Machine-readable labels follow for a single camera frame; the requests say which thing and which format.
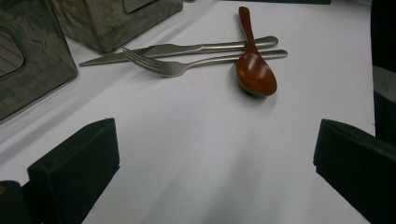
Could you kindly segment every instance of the knife blade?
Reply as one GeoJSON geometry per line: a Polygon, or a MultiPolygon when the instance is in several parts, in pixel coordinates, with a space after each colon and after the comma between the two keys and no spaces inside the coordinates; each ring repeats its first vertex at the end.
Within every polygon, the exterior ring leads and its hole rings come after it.
{"type": "MultiPolygon", "coordinates": [[[[255,39],[255,43],[258,49],[265,49],[274,47],[278,40],[274,36],[266,36],[255,39]]],[[[247,46],[246,41],[232,42],[232,43],[221,43],[221,44],[200,44],[191,46],[180,46],[174,44],[163,44],[154,45],[144,49],[133,49],[133,52],[144,55],[150,58],[169,57],[185,54],[201,54],[201,53],[213,53],[213,52],[225,52],[242,50],[247,46]]],[[[104,55],[99,58],[88,60],[87,62],[80,63],[79,66],[98,65],[106,63],[122,63],[128,62],[125,59],[123,52],[111,53],[104,55]]]]}

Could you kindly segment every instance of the brown spoon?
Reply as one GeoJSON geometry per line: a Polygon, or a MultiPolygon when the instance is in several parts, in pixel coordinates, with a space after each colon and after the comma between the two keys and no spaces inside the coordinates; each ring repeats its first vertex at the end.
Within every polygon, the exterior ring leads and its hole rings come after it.
{"type": "Polygon", "coordinates": [[[269,96],[276,92],[276,78],[270,66],[260,55],[254,42],[250,24],[250,12],[247,7],[239,8],[239,18],[247,38],[247,50],[236,61],[236,73],[239,84],[250,93],[269,96]]]}

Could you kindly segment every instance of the cutlery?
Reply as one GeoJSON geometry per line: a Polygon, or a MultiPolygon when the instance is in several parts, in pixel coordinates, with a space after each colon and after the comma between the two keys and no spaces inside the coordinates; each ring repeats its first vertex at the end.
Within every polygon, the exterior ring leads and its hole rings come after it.
{"type": "MultiPolygon", "coordinates": [[[[125,57],[145,69],[152,72],[161,74],[162,77],[179,77],[183,73],[192,67],[213,64],[213,63],[228,63],[234,62],[239,57],[239,55],[222,56],[216,58],[203,59],[193,63],[178,63],[178,62],[162,62],[159,60],[151,59],[139,54],[134,53],[132,50],[123,48],[125,57]]],[[[262,52],[263,57],[266,59],[283,58],[288,55],[288,53],[283,49],[269,50],[262,52]]]]}
{"type": "MultiPolygon", "coordinates": [[[[266,36],[255,40],[256,45],[260,49],[271,48],[277,44],[277,38],[274,36],[266,36]]],[[[225,52],[245,49],[246,41],[222,43],[222,44],[200,44],[193,46],[179,46],[174,44],[154,45],[145,49],[133,49],[137,54],[144,55],[150,58],[160,58],[166,56],[176,56],[184,54],[198,54],[198,53],[213,53],[225,52]]],[[[80,63],[79,66],[97,65],[104,63],[121,63],[128,62],[125,59],[123,52],[107,54],[99,58],[88,60],[80,63]]]]}
{"type": "Polygon", "coordinates": [[[239,84],[250,93],[268,96],[276,92],[276,78],[270,66],[265,62],[254,44],[250,23],[250,12],[247,7],[239,8],[239,18],[247,38],[247,50],[236,61],[236,74],[239,84]]]}

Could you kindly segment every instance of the fork handle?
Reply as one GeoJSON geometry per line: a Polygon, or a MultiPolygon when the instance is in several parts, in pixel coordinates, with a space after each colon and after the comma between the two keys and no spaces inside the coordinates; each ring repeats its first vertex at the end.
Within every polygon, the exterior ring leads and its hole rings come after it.
{"type": "MultiPolygon", "coordinates": [[[[262,52],[260,52],[260,54],[262,55],[262,57],[265,60],[285,58],[286,56],[288,56],[288,52],[283,49],[262,51],[262,52]]],[[[203,59],[203,60],[200,60],[197,62],[188,63],[188,66],[189,66],[189,68],[191,68],[191,67],[198,67],[198,66],[214,64],[214,63],[230,63],[230,62],[234,62],[234,61],[238,60],[240,57],[241,57],[241,54],[228,55],[228,56],[222,56],[222,57],[216,57],[216,58],[208,58],[208,59],[203,59]]]]}

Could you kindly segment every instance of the fork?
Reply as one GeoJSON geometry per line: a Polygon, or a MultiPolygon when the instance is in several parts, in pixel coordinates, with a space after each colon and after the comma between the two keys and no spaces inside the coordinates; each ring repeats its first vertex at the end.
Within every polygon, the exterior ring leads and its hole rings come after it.
{"type": "MultiPolygon", "coordinates": [[[[124,56],[126,59],[135,63],[136,65],[148,69],[149,71],[160,74],[162,77],[179,77],[184,74],[184,72],[192,67],[202,66],[206,64],[213,63],[229,63],[234,62],[239,59],[241,56],[238,55],[229,55],[222,56],[216,58],[208,58],[200,61],[196,61],[193,63],[178,63],[178,62],[163,62],[159,60],[155,60],[152,58],[148,58],[137,53],[132,52],[129,49],[122,48],[124,52],[124,56]]],[[[284,58],[288,56],[288,53],[283,49],[276,50],[268,50],[261,52],[261,55],[264,59],[277,59],[284,58]]]]}

